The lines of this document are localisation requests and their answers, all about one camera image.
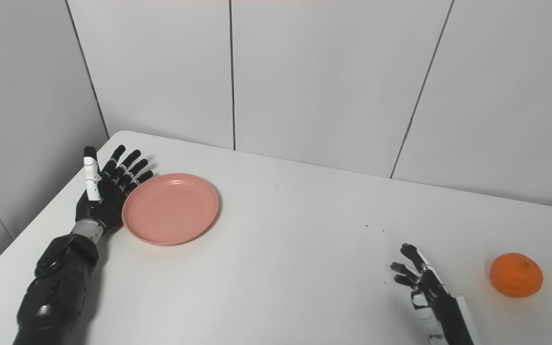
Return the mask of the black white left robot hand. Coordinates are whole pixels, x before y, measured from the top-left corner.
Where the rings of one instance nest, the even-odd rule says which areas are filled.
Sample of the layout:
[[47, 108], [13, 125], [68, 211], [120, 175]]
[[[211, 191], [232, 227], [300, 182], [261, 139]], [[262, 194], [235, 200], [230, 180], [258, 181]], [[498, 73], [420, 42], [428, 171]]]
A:
[[75, 221], [96, 222], [105, 233], [123, 225], [122, 210], [130, 194], [154, 176], [147, 170], [149, 163], [140, 150], [133, 150], [121, 159], [126, 147], [118, 146], [103, 168], [98, 163], [97, 150], [84, 148], [85, 192], [75, 208]]

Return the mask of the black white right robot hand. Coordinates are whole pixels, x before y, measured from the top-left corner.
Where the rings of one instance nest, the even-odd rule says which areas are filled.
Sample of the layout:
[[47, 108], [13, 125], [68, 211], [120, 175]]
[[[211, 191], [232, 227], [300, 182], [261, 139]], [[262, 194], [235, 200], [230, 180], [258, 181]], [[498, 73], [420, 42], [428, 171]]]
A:
[[392, 262], [397, 284], [411, 288], [412, 306], [420, 317], [430, 345], [481, 344], [463, 295], [454, 297], [446, 289], [436, 269], [412, 244], [404, 243], [400, 252], [412, 262], [415, 270]]

